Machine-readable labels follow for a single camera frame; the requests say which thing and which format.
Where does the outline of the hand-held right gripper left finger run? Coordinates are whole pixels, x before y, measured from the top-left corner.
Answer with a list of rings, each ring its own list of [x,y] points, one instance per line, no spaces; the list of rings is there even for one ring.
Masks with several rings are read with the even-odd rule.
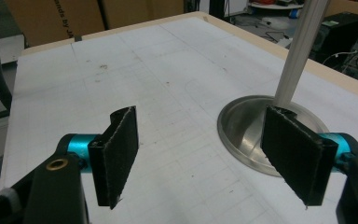
[[[110,115],[103,133],[71,134],[67,151],[85,162],[92,173],[99,206],[114,209],[120,201],[139,149],[136,106]]]

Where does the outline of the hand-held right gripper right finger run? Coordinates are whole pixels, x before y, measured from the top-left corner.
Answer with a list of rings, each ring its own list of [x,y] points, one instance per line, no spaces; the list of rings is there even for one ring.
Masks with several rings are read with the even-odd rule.
[[[271,165],[306,206],[320,206],[330,174],[352,152],[346,133],[316,133],[296,119],[296,113],[269,105],[261,144]]]

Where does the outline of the metal stand with round base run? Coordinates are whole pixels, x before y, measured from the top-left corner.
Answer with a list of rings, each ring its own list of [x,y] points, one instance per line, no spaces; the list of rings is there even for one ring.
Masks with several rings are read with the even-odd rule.
[[[217,131],[225,148],[238,161],[257,172],[272,176],[279,174],[260,147],[268,105],[296,112],[299,121],[316,133],[327,131],[316,115],[292,99],[329,3],[330,0],[305,0],[275,95],[238,98],[228,103],[218,116]]]

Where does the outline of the black box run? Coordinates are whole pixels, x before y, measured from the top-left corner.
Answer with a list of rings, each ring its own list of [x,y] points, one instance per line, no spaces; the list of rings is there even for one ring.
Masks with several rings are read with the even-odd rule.
[[[310,58],[322,63],[328,56],[347,52],[358,39],[358,14],[340,12],[324,18],[314,40]]]

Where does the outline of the plain brown cardboard box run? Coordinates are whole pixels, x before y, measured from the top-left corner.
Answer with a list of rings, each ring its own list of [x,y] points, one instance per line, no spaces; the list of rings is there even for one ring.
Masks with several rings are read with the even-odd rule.
[[[108,29],[184,13],[185,0],[101,0]]]

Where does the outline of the brown cardboard box with print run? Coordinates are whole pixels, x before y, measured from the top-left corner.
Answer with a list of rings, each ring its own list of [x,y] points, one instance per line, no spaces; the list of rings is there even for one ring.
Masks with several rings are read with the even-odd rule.
[[[29,46],[104,30],[97,0],[5,0]]]

